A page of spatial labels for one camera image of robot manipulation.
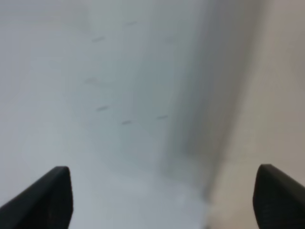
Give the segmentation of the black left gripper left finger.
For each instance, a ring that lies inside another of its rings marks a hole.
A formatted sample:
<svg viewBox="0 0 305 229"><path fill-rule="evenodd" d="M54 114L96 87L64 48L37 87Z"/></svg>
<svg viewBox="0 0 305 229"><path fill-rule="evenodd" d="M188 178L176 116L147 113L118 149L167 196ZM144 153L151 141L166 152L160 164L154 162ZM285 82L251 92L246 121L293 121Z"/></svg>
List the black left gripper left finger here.
<svg viewBox="0 0 305 229"><path fill-rule="evenodd" d="M67 229L73 215L70 170L54 167L0 208L2 229Z"/></svg>

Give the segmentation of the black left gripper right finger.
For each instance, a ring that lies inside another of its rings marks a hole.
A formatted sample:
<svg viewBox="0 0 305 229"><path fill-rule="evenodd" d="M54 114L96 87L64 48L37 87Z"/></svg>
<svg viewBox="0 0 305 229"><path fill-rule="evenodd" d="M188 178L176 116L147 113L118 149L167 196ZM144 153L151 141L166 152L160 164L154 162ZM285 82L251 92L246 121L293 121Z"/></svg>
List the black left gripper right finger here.
<svg viewBox="0 0 305 229"><path fill-rule="evenodd" d="M260 229L303 229L305 187L271 164L258 168L253 209Z"/></svg>

